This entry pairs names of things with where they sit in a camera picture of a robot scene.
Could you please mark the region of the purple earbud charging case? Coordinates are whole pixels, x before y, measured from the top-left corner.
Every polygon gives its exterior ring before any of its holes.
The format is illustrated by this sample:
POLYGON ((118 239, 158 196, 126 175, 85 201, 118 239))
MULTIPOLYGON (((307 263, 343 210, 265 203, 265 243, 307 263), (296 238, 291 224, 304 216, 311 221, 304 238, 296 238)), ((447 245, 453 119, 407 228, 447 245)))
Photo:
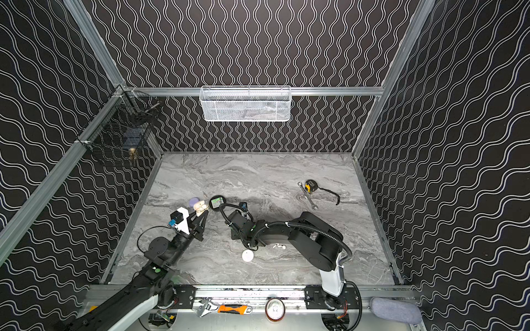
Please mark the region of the purple earbud charging case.
POLYGON ((199 198, 197 197, 193 197, 192 199, 189 200, 189 206, 190 207, 193 207, 195 204, 197 204, 198 202, 200 201, 199 198))

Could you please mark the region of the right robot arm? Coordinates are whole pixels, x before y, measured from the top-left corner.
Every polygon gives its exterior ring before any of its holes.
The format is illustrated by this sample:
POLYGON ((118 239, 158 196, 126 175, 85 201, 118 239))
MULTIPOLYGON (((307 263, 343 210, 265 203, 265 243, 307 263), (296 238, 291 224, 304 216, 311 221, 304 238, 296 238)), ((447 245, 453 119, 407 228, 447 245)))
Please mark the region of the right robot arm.
POLYGON ((292 245, 313 267, 322 280, 322 296, 328 310, 347 309, 341 296, 346 287, 344 266, 353 257, 343 235, 311 212, 290 221, 256 221, 244 204, 222 203, 214 208, 230 228, 234 240, 246 250, 258 251, 268 245, 292 245))

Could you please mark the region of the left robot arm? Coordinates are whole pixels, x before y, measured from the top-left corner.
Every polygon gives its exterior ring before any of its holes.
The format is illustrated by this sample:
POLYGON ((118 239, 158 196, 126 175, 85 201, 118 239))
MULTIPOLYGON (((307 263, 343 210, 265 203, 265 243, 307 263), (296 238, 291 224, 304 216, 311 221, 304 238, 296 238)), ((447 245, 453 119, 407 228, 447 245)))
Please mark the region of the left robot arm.
POLYGON ((177 233, 172 240, 157 237, 144 253, 146 265, 118 293, 96 309, 54 330, 126 330, 153 308, 166 309, 175 302, 173 266, 196 239, 204 240, 208 211, 192 212, 187 220, 190 233, 177 233))

